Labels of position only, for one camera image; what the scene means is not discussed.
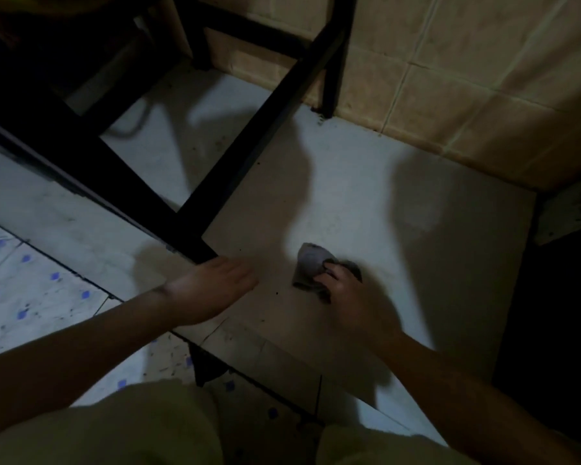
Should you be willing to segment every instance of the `tiled wall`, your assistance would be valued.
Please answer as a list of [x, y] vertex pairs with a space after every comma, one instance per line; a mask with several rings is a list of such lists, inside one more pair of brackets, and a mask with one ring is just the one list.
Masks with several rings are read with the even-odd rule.
[[[202, 1], [307, 38], [331, 2]], [[217, 68], [266, 88], [294, 63], [208, 39]], [[359, 0], [336, 115], [524, 187], [558, 187], [581, 174], [581, 0]]]

